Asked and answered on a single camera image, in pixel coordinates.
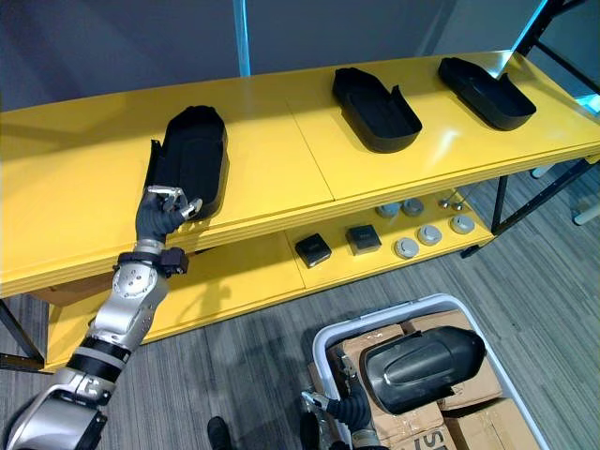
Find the lower shelf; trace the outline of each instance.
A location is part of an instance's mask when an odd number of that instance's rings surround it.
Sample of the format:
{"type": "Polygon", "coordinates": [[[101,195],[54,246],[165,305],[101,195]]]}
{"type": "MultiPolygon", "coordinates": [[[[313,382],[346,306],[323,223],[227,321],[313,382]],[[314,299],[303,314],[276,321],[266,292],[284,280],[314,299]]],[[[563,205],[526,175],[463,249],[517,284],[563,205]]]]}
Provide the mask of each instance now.
{"type": "MultiPolygon", "coordinates": [[[[171,291],[158,307],[144,342],[490,240],[491,233],[468,205],[461,214],[475,221],[475,229],[466,235],[450,229],[449,220],[456,213],[437,205],[440,198],[449,194],[442,192],[421,198],[425,212],[419,217],[400,213],[395,219],[384,219],[371,209],[191,256],[187,274],[169,280],[171,291]],[[352,226],[369,223],[380,236],[382,247],[355,257],[346,242],[345,232],[352,226]],[[418,228],[426,223],[442,231],[442,241],[434,247],[420,246],[419,254],[410,260],[396,256],[393,250],[396,240],[405,236],[416,240],[418,228]],[[295,254],[293,245],[313,233],[321,234],[332,249],[332,255],[307,269],[295,254]]],[[[67,307],[50,307],[46,370],[55,370],[67,363],[108,295],[109,291],[105,291],[67,307]]]]}

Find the person's foot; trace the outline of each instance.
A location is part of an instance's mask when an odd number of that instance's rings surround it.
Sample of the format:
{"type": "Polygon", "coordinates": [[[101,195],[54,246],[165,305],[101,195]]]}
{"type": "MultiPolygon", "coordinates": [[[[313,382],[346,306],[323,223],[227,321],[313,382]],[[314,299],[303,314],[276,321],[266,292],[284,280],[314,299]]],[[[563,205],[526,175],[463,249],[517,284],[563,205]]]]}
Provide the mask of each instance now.
{"type": "Polygon", "coordinates": [[[314,412],[300,417],[300,442],[303,450],[319,450],[319,421],[314,412]]]}
{"type": "Polygon", "coordinates": [[[232,450],[232,438],[229,434],[227,424],[219,417],[213,417],[206,426],[208,441],[213,450],[232,450]]]}

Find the blue light strip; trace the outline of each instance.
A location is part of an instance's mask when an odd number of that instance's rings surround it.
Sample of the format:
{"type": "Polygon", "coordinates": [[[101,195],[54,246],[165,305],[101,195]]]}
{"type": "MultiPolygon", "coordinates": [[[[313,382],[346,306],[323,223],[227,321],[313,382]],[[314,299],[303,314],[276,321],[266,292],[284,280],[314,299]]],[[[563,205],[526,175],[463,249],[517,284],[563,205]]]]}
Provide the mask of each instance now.
{"type": "Polygon", "coordinates": [[[540,12],[542,12],[542,9],[544,9],[544,6],[546,5],[547,2],[548,2],[548,0],[542,0],[542,3],[540,3],[540,6],[537,7],[534,14],[527,22],[527,25],[525,25],[525,28],[523,28],[523,31],[521,31],[521,34],[517,38],[517,42],[515,42],[515,44],[513,45],[513,48],[511,49],[513,52],[517,49],[518,44],[521,43],[521,40],[523,40],[523,38],[525,38],[525,35],[529,31],[529,29],[532,27],[533,22],[535,22],[535,19],[537,19],[537,16],[540,15],[540,12]]]}
{"type": "Polygon", "coordinates": [[[237,44],[237,62],[241,77],[250,76],[250,51],[248,46],[248,18],[246,0],[233,0],[233,19],[235,20],[235,40],[237,44]]]}
{"type": "Polygon", "coordinates": [[[576,101],[584,108],[587,108],[592,114],[598,115],[600,113],[600,96],[599,95],[590,94],[588,96],[578,97],[578,98],[576,98],[576,101]]]}

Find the black curved cover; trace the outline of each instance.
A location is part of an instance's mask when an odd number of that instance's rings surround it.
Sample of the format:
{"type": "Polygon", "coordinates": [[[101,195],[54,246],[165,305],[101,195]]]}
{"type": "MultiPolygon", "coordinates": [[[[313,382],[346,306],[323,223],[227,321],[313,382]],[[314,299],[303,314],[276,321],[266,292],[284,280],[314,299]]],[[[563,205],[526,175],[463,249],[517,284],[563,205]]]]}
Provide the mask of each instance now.
{"type": "Polygon", "coordinates": [[[506,73],[496,80],[476,64],[444,58],[438,74],[467,106],[495,128],[518,128],[536,111],[506,73]]]}
{"type": "Polygon", "coordinates": [[[451,386],[474,377],[485,355],[474,331],[442,326],[368,349],[360,365],[373,398],[389,413],[402,414],[453,395],[451,386]]]}
{"type": "Polygon", "coordinates": [[[193,220],[207,218],[220,207],[227,159],[227,131],[215,108],[189,106],[167,126],[162,144],[152,141],[145,185],[184,190],[189,201],[202,199],[193,220]]]}
{"type": "Polygon", "coordinates": [[[358,68],[336,70],[333,92],[346,120],[370,150],[396,152],[423,128],[398,86],[390,94],[377,77],[358,68]]]}

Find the gray carpet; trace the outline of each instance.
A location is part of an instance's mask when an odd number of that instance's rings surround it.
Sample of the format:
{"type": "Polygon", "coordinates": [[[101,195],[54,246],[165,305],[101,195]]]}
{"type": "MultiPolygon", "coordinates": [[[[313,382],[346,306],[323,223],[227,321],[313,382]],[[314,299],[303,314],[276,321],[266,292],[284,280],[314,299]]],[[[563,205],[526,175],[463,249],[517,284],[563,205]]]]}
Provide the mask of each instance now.
{"type": "MultiPolygon", "coordinates": [[[[566,167],[540,181],[510,177],[506,210],[566,167]]],[[[577,203],[598,202],[598,175],[596,167],[468,260],[447,255],[142,347],[119,381],[99,448],[206,449],[215,414],[240,450],[300,448],[298,396],[310,385],[316,331],[431,293],[466,302],[552,448],[599,448],[600,219],[576,227],[570,217],[577,203]]],[[[495,187],[483,183],[471,197],[486,217],[495,187]]],[[[10,306],[42,343],[46,308],[30,298],[10,306]]],[[[3,328],[0,339],[0,350],[14,351],[3,328]]],[[[1,372],[0,423],[45,380],[1,372]]]]}

